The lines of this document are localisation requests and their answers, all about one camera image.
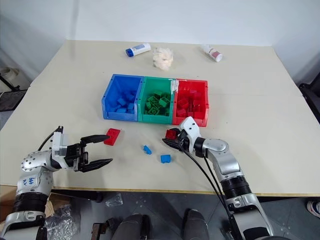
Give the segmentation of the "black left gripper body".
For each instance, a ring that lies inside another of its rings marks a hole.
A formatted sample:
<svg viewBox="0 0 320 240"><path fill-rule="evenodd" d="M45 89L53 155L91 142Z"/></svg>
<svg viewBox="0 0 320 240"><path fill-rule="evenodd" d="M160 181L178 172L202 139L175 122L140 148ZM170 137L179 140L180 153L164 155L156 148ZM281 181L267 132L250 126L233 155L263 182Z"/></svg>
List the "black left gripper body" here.
<svg viewBox="0 0 320 240"><path fill-rule="evenodd" d="M67 146L64 160L67 166L75 172L88 172L88 152L85 151L86 144L83 142Z"/></svg>

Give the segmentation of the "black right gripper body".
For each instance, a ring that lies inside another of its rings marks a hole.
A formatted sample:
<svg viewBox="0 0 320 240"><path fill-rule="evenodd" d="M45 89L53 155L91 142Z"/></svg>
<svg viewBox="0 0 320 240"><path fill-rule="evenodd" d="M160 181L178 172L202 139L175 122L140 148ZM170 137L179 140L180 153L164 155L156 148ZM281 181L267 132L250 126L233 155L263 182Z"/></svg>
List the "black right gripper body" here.
<svg viewBox="0 0 320 240"><path fill-rule="evenodd" d="M190 149L190 139L189 139L189 135L188 133L184 130L184 140L178 140L178 142L181 144L182 146L182 150L180 150L181 152L188 152L188 153L192 153L194 150Z"/></svg>

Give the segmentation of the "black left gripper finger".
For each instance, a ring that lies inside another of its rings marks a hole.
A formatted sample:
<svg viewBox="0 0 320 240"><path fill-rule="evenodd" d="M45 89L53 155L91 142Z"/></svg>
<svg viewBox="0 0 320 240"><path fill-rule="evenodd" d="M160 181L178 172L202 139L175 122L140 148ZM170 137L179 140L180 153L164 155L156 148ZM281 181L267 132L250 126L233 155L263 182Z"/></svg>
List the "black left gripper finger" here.
<svg viewBox="0 0 320 240"><path fill-rule="evenodd" d="M108 135L103 135L103 134L95 134L95 135L90 135L90 136L85 136L80 139L80 144L82 146L86 146L87 144L90 143L100 143L104 142L105 140L108 140L110 137Z"/></svg>
<svg viewBox="0 0 320 240"><path fill-rule="evenodd" d="M84 164L83 166L81 166L79 168L79 171L82 173L94 171L108 165L112 161L113 161L112 158L94 160L88 164Z"/></svg>

